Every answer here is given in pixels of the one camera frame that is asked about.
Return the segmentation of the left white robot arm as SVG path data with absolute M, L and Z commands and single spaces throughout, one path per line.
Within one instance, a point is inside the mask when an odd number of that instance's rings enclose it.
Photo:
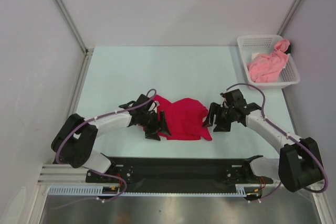
M 159 141 L 160 133 L 170 136 L 164 112 L 158 106 L 154 96 L 141 94 L 137 100 L 120 105 L 120 110 L 90 119 L 77 113 L 70 115 L 51 144 L 56 153 L 55 162 L 87 168 L 103 181 L 112 181 L 116 175 L 115 164 L 111 158 L 93 150 L 96 139 L 115 129 L 134 125 L 144 129 L 147 139 Z

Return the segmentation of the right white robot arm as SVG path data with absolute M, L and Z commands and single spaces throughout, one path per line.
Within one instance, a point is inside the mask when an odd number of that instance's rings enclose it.
M 283 130 L 267 118 L 263 105 L 248 103 L 238 89 L 221 93 L 222 104 L 211 103 L 203 127 L 230 132 L 234 122 L 261 136 L 278 153 L 278 158 L 254 156 L 242 169 L 243 179 L 254 183 L 261 176 L 279 180 L 290 192 L 308 190 L 317 182 L 328 182 L 317 142 Z

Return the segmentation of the red t shirt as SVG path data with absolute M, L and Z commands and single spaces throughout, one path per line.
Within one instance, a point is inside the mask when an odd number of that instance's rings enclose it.
M 152 135 L 146 133 L 145 138 L 158 141 L 161 136 L 167 140 L 195 141 L 202 138 L 212 140 L 208 128 L 203 127 L 203 118 L 207 117 L 208 110 L 199 101 L 183 98 L 172 103 L 160 95 L 156 95 L 154 101 L 159 105 L 158 115 L 164 113 L 170 134 L 160 130 Z

